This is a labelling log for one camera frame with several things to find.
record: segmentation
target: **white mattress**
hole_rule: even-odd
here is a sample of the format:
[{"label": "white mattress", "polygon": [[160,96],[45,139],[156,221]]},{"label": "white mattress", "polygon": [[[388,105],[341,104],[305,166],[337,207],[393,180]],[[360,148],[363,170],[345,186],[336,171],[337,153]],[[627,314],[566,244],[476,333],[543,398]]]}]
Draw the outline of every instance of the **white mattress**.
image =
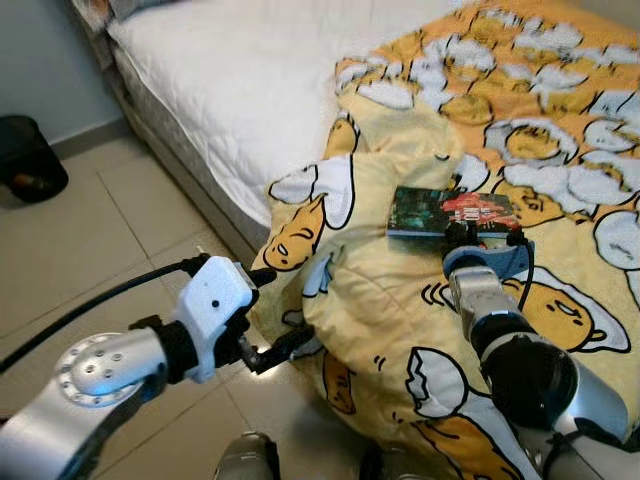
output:
[{"label": "white mattress", "polygon": [[225,193],[270,226],[265,185],[321,158],[336,114],[335,62],[458,3],[181,1],[113,23],[109,33]]}]

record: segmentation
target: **yellow blanket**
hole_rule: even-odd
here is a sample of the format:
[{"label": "yellow blanket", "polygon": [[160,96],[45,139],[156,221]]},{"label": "yellow blanket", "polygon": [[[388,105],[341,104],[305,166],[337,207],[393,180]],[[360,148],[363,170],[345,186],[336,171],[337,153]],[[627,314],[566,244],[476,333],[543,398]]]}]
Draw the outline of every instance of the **yellow blanket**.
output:
[{"label": "yellow blanket", "polygon": [[[253,322],[353,428],[434,475],[537,478],[487,395],[439,252],[385,236],[398,185],[508,195],[536,241],[533,327],[640,415],[637,36],[566,6],[471,6],[336,69],[325,159],[268,189]],[[519,298],[524,274],[504,288]]]}]

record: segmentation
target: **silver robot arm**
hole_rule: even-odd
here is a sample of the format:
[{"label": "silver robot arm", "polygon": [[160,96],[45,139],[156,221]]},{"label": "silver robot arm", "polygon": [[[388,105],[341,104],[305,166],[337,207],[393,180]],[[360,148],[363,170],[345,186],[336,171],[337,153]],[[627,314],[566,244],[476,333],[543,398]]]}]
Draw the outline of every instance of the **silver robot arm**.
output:
[{"label": "silver robot arm", "polygon": [[444,260],[493,402],[542,478],[635,480],[640,453],[621,449],[628,414],[620,396],[538,335],[502,289],[500,279],[527,264],[524,251],[464,246]]},{"label": "silver robot arm", "polygon": [[124,333],[94,335],[68,349],[42,392],[0,429],[0,478],[86,478],[109,436],[167,383],[211,379],[244,360],[261,373],[308,341],[302,329],[258,353],[243,333],[258,286],[275,273],[212,257],[182,290],[172,322],[144,319]]}]

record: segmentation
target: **book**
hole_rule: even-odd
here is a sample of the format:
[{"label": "book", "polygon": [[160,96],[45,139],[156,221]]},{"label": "book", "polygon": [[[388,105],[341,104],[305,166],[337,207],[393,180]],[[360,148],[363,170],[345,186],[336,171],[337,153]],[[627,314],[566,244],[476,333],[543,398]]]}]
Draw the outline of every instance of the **book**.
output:
[{"label": "book", "polygon": [[450,223],[469,221],[480,238],[506,238],[518,226],[506,195],[398,187],[387,235],[444,237]]}]

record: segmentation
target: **tile floor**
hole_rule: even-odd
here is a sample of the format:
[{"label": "tile floor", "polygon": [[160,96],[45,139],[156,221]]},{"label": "tile floor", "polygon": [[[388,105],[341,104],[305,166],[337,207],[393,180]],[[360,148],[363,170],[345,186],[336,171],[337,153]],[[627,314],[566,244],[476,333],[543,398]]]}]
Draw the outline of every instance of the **tile floor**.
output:
[{"label": "tile floor", "polygon": [[[144,146],[122,138],[64,161],[56,198],[23,205],[0,188],[0,355],[91,296],[197,254],[229,255]],[[45,385],[72,343],[168,318],[186,275],[173,274],[96,308],[0,377],[0,414]],[[260,340],[259,334],[252,337]],[[355,479],[366,442],[344,426],[290,365],[257,377],[223,367],[205,385],[183,382],[145,405],[106,444],[93,478],[211,478],[224,448],[247,430],[279,445],[285,479]]]}]

